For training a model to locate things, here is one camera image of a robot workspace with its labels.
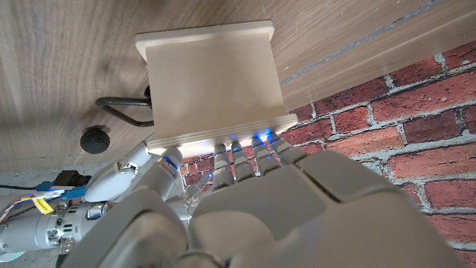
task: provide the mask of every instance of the blue led light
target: blue led light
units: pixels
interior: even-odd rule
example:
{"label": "blue led light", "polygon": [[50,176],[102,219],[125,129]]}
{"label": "blue led light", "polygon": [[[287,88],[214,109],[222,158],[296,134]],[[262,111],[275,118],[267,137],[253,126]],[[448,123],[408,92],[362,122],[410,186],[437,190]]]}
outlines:
{"label": "blue led light", "polygon": [[167,157],[164,157],[164,160],[167,161],[167,163],[171,164],[173,168],[177,169],[177,166],[173,164],[172,161],[170,161],[170,159],[168,159]]}

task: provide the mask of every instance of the plywood board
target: plywood board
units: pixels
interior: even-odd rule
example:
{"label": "plywood board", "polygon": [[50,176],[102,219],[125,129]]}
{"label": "plywood board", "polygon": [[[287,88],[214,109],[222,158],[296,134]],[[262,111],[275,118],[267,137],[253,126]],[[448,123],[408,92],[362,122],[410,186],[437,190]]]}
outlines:
{"label": "plywood board", "polygon": [[[112,161],[153,132],[130,126],[94,106],[99,97],[142,96],[148,77],[146,63],[135,47],[137,33],[270,19],[276,28],[271,47],[277,73],[285,80],[428,2],[3,1],[0,171]],[[455,7],[446,8],[448,14],[458,6],[458,1],[453,2]],[[431,24],[437,27],[438,19]],[[414,63],[407,59],[415,58],[407,52],[405,62]],[[311,83],[306,85],[284,88],[285,103],[293,103],[289,108],[312,100],[295,98],[303,94],[303,88],[312,90]],[[289,92],[297,95],[289,98]],[[145,108],[121,111],[139,120],[152,118]],[[104,154],[90,157],[80,148],[79,139],[83,129],[94,125],[109,129],[111,145]]]}
{"label": "plywood board", "polygon": [[476,1],[434,7],[281,86],[286,108],[299,108],[476,40],[475,22]]}
{"label": "plywood board", "polygon": [[213,153],[217,144],[224,144],[228,150],[234,141],[244,146],[251,146],[251,139],[255,136],[266,140],[267,133],[281,134],[284,130],[296,125],[298,117],[294,114],[284,115],[263,121],[224,127],[218,130],[188,133],[172,138],[156,139],[147,142],[149,153],[160,155],[169,146],[177,147],[184,158],[201,156]]}
{"label": "plywood board", "polygon": [[272,32],[264,21],[137,35],[147,56],[155,138],[285,115]]}

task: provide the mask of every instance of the robot finger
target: robot finger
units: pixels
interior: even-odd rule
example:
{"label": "robot finger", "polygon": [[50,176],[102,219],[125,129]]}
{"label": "robot finger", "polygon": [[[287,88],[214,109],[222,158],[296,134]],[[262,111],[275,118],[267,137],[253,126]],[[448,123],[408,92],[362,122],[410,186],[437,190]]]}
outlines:
{"label": "robot finger", "polygon": [[267,140],[271,148],[273,148],[280,158],[283,166],[293,165],[307,156],[307,153],[290,145],[290,143],[280,138],[276,133],[269,133]]}
{"label": "robot finger", "polygon": [[254,170],[250,162],[246,158],[245,152],[238,141],[235,141],[231,145],[231,152],[233,156],[233,162],[235,167],[235,176],[237,182],[241,182],[244,179],[254,177]]}
{"label": "robot finger", "polygon": [[256,163],[261,175],[266,175],[269,171],[281,168],[280,163],[271,154],[266,145],[258,137],[253,137],[251,140],[253,146],[253,153],[256,157]]}
{"label": "robot finger", "polygon": [[231,173],[226,147],[224,144],[218,144],[215,146],[212,191],[230,186],[234,183],[235,180]]}

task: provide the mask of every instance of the wood grain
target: wood grain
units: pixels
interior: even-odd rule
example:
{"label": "wood grain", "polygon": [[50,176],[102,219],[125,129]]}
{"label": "wood grain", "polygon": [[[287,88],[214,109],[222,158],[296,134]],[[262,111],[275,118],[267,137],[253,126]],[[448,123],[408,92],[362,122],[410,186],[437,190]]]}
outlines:
{"label": "wood grain", "polygon": [[476,1],[445,2],[281,86],[293,110],[476,40]]}
{"label": "wood grain", "polygon": [[[0,171],[111,161],[146,138],[152,128],[130,126],[94,106],[99,97],[142,96],[148,77],[135,48],[138,33],[271,19],[282,80],[427,1],[3,1]],[[301,96],[313,83],[286,85],[289,107],[315,100]],[[121,111],[152,118],[146,108]],[[111,144],[89,156],[79,140],[94,125],[110,129]]]}

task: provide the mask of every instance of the metal handle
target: metal handle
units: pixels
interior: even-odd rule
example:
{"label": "metal handle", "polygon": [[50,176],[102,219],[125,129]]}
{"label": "metal handle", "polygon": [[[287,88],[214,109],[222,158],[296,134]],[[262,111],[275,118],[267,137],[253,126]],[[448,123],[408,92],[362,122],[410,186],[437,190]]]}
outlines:
{"label": "metal handle", "polygon": [[152,107],[152,101],[149,98],[120,98],[120,97],[102,97],[96,100],[96,106],[105,112],[133,125],[136,127],[151,127],[154,121],[137,121],[134,118],[119,112],[110,107],[110,105],[131,105],[131,106],[148,106]]}

